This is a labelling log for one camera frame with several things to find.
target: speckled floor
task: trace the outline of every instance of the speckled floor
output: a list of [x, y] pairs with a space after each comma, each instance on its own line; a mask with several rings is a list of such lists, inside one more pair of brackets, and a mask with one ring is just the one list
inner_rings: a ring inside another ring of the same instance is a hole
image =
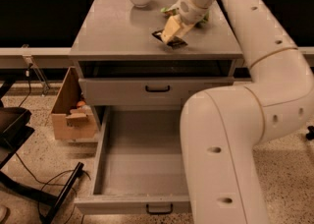
[[[38, 180], [46, 182], [60, 172], [73, 169], [80, 161], [84, 170], [91, 174], [96, 150], [95, 143], [77, 143], [54, 140], [50, 111], [56, 99], [58, 87], [42, 97], [34, 90], [24, 104], [32, 113], [30, 125], [35, 133], [22, 146], [18, 154]], [[26, 93], [11, 92], [3, 99], [5, 106], [17, 106]], [[306, 126], [299, 131], [278, 140], [265, 142], [255, 147], [254, 156], [260, 182], [267, 201], [272, 224], [314, 223], [314, 142], [306, 141]], [[35, 182], [14, 156], [2, 169], [12, 179], [40, 189], [42, 185]], [[67, 176], [55, 183], [62, 183]], [[89, 194], [90, 182], [82, 176], [75, 184], [78, 196]], [[47, 187], [48, 192], [56, 189]], [[75, 194], [68, 200], [54, 219], [54, 223], [80, 223], [82, 214], [73, 208]], [[10, 209], [6, 224], [40, 223], [37, 203], [17, 196], [0, 185], [0, 204]], [[190, 214], [171, 214], [168, 216], [148, 215], [107, 215], [85, 216], [83, 223], [110, 224], [187, 224], [192, 223]]]

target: drawer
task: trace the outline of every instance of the drawer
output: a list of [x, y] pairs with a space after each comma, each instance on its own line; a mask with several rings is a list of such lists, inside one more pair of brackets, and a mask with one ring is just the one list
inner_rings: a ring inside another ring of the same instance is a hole
[[106, 107], [91, 194], [83, 214], [190, 212], [180, 142], [179, 110]]
[[89, 105], [182, 105], [200, 90], [230, 85], [233, 78], [80, 79]]

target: shoe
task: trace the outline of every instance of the shoe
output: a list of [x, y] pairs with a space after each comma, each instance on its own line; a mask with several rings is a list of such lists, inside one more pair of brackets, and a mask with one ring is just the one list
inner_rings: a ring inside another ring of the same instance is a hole
[[0, 204], [0, 223], [6, 217], [7, 210], [8, 210], [7, 207], [5, 207], [4, 205]]

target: desk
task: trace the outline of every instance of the desk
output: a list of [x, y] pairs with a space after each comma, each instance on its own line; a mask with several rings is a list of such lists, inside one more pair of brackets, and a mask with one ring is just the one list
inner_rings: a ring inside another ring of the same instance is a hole
[[229, 85], [241, 51], [217, 3], [210, 22], [178, 50], [151, 33], [177, 0], [95, 0], [70, 52], [100, 128], [84, 214], [188, 212], [180, 143], [184, 102], [201, 89]]

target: drawer handle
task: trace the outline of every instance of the drawer handle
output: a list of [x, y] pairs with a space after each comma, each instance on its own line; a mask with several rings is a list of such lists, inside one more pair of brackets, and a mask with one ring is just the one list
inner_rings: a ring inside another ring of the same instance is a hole
[[153, 88], [150, 88], [149, 86], [146, 85], [145, 90], [147, 92], [168, 92], [168, 91], [170, 91], [170, 86], [167, 85], [167, 87], [164, 89], [153, 89]]
[[170, 210], [166, 212], [152, 212], [149, 210], [149, 204], [146, 204], [146, 212], [150, 215], [166, 215], [166, 214], [171, 214], [174, 211], [174, 206], [171, 203], [170, 204]]

